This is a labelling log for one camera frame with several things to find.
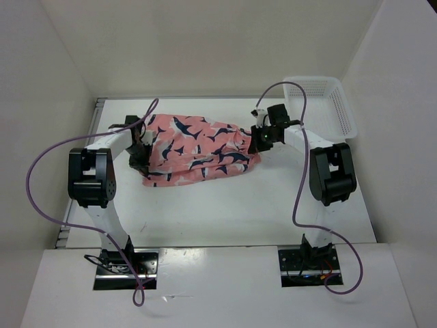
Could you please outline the pink shark print shorts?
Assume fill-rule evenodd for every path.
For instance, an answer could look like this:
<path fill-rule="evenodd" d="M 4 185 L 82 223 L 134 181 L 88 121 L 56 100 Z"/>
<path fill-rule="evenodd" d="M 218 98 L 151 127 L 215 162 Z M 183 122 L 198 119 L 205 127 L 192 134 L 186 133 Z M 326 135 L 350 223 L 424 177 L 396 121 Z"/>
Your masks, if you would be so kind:
<path fill-rule="evenodd" d="M 146 187 L 178 187 L 245 174 L 261 162 L 250 154 L 251 133 L 235 124 L 203 116 L 154 114 L 154 134 Z"/>

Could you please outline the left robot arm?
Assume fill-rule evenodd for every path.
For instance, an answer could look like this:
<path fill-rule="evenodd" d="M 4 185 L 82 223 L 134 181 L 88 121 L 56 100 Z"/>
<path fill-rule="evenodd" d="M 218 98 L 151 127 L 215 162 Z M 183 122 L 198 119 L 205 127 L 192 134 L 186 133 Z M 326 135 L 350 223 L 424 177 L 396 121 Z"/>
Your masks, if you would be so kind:
<path fill-rule="evenodd" d="M 123 124 L 111 125 L 109 133 L 85 148 L 69 152 L 68 195 L 85 209 L 93 227 L 102 234 L 103 262 L 128 273 L 135 268 L 137 257 L 113 201 L 117 191 L 113 160 L 127 152 L 130 168 L 147 174 L 153 133 L 146 131 L 144 120 L 135 115 L 127 115 Z"/>

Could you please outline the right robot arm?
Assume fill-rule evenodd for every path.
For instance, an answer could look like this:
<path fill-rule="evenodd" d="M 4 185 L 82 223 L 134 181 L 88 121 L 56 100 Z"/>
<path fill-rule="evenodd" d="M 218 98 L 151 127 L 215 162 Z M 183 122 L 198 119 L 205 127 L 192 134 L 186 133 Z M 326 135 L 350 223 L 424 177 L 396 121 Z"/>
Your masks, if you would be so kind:
<path fill-rule="evenodd" d="M 302 178 L 298 187 L 292 222 L 305 233 L 300 244 L 300 263 L 314 269 L 328 260 L 333 250 L 332 231 L 334 212 L 356 191 L 356 175 L 351 150 L 346 143 L 333 143 L 308 131 L 299 120 L 291 120 L 284 104 L 267 109 L 254 109 L 256 119 L 251 127 L 249 153 L 270 150 L 282 143 L 304 156 Z M 305 187 L 318 202 L 318 213 L 313 223 L 297 221 L 298 206 Z"/>

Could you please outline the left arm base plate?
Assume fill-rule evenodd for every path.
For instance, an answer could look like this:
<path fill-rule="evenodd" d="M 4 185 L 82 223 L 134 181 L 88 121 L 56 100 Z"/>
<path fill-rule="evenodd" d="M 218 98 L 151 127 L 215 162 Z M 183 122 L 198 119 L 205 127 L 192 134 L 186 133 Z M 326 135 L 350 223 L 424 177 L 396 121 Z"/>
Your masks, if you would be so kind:
<path fill-rule="evenodd" d="M 130 258 L 144 290 L 156 290 L 158 256 L 158 249 L 135 249 Z M 113 260 L 103 253 L 99 256 L 86 254 L 84 259 L 96 266 L 94 290 L 134 290 L 138 286 L 134 274 L 118 253 Z"/>

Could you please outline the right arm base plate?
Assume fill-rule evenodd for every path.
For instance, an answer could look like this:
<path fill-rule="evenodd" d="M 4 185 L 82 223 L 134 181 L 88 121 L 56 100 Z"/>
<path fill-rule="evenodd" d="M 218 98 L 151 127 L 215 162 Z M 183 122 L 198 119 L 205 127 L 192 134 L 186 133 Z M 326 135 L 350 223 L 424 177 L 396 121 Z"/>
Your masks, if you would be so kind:
<path fill-rule="evenodd" d="M 343 285 L 339 258 L 335 247 L 329 255 L 305 260 L 299 246 L 278 248 L 281 286 L 313 287 L 323 286 L 327 279 L 328 286 Z"/>

